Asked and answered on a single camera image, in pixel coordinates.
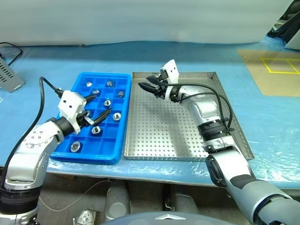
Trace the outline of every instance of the metal nut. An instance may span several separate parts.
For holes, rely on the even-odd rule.
[[[121,113],[116,112],[113,116],[112,116],[114,121],[119,121],[121,119]]]
[[[119,91],[117,97],[118,98],[124,98],[124,92],[123,91]]]
[[[76,141],[71,144],[71,152],[78,152],[80,149],[80,142]]]
[[[109,88],[112,88],[113,87],[113,82],[112,81],[107,81],[106,86],[109,87]]]
[[[92,134],[97,135],[101,132],[101,127],[99,127],[99,126],[93,127],[91,132],[92,132]]]
[[[94,90],[94,91],[92,91],[92,94],[93,94],[93,95],[97,95],[97,94],[99,94],[99,93],[100,93],[99,90]]]
[[[92,83],[92,82],[89,82],[89,81],[88,81],[88,82],[86,82],[85,84],[86,84],[86,86],[87,86],[87,87],[90,87],[90,86],[92,86],[92,85],[93,85],[93,83]]]
[[[103,103],[104,107],[107,108],[107,109],[109,109],[109,107],[111,106],[111,104],[112,104],[112,102],[109,99],[105,100],[104,103]]]

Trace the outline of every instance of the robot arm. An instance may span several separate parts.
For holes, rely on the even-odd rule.
[[[84,107],[96,95],[82,97],[76,92],[60,90],[60,118],[51,118],[35,126],[11,158],[4,183],[0,187],[0,224],[37,225],[38,198],[45,180],[48,160],[64,137],[78,134],[81,128],[96,126],[110,113],[96,119],[88,117]]]
[[[178,84],[178,76],[175,61],[171,60],[160,69],[159,76],[146,78],[155,86],[146,82],[139,85],[158,98],[180,102],[189,111],[203,137],[203,147],[209,153],[205,161],[213,183],[228,190],[252,224],[299,225],[300,203],[254,177],[230,135],[232,130],[218,110],[221,108],[211,95],[202,95],[204,90],[196,84]]]

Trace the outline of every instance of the yellow tape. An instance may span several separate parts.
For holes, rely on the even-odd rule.
[[[283,61],[286,61],[295,70],[295,72],[272,71],[265,60],[283,60]],[[300,59],[261,58],[261,61],[263,62],[265,67],[268,69],[268,72],[270,74],[300,74],[300,72],[297,70],[297,68],[290,62],[290,61],[300,61]]]

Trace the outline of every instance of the blue plastic grid tray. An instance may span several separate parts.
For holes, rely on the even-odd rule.
[[[112,81],[114,86],[107,87],[107,81]],[[87,87],[87,82],[91,82],[92,85]],[[98,97],[85,106],[85,110],[91,112],[90,118],[96,118],[106,110],[103,103],[107,99],[112,102],[112,111],[99,125],[102,129],[100,134],[93,135],[92,127],[85,127],[78,135],[71,134],[65,137],[64,142],[58,146],[51,157],[57,160],[82,163],[117,163],[121,157],[125,136],[130,89],[131,76],[128,74],[81,73],[72,87],[72,91],[76,91],[82,96],[91,95],[94,90],[100,91]],[[117,97],[119,91],[125,93],[124,98]],[[119,121],[113,120],[113,114],[116,112],[121,113]],[[75,141],[79,141],[81,147],[76,153],[72,153],[70,147]]]

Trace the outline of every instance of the black wire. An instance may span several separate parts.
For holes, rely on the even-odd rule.
[[[158,85],[161,86],[196,86],[196,87],[204,87],[207,89],[210,89],[212,92],[215,93],[216,97],[217,97],[217,103],[219,105],[219,109],[220,109],[220,115],[221,115],[221,120],[224,122],[224,114],[223,114],[223,109],[222,109],[222,105],[221,105],[221,99],[218,95],[218,93],[216,92],[216,90],[214,90],[212,87],[205,85],[205,84],[200,84],[200,83],[161,83],[158,82]]]
[[[14,44],[12,44],[12,43],[9,43],[9,42],[0,42],[0,45],[1,45],[1,44],[8,44],[8,45],[11,45],[11,46],[13,46],[13,47],[16,47],[16,48],[18,48],[18,49],[20,50],[20,52],[13,58],[13,60],[11,60],[11,61],[8,63],[9,66],[10,66],[11,64],[13,64],[13,62],[16,61],[16,59],[18,59],[18,58],[20,58],[20,57],[22,56],[23,50],[22,50],[20,47],[14,45]]]
[[[44,77],[40,77],[39,78],[39,89],[40,89],[40,95],[41,95],[41,103],[39,106],[39,111],[37,113],[36,118],[34,119],[33,123],[31,124],[31,126],[27,129],[27,131],[22,135],[22,137],[19,139],[19,141],[17,142],[17,144],[15,144],[14,148],[12,149],[11,153],[8,156],[8,159],[5,163],[5,166],[3,168],[3,173],[2,173],[2,177],[1,177],[1,183],[0,183],[0,188],[3,188],[4,182],[5,182],[5,177],[8,171],[8,165],[9,162],[11,160],[11,158],[13,157],[13,155],[15,154],[15,152],[17,151],[19,145],[21,144],[21,142],[24,140],[24,138],[30,133],[30,131],[35,127],[35,125],[37,124],[38,120],[41,118],[41,115],[43,113],[44,110],[44,104],[45,104],[45,92],[44,92],[44,85],[43,85],[43,81],[46,82],[52,89],[56,89],[49,81],[47,81]]]
[[[186,97],[182,98],[182,99],[180,100],[180,103],[181,103],[182,101],[188,99],[188,98],[192,98],[192,97],[199,96],[199,95],[215,95],[215,93],[213,93],[213,92],[202,92],[202,93],[197,93],[197,94],[189,95],[189,96],[186,96]],[[227,126],[228,126],[228,128],[230,128],[231,122],[232,122],[232,120],[233,120],[233,109],[231,108],[231,105],[229,104],[228,100],[227,100],[224,96],[222,96],[222,95],[219,95],[219,96],[220,96],[220,97],[226,102],[226,104],[228,105],[228,108],[229,108],[229,120],[228,120]]]

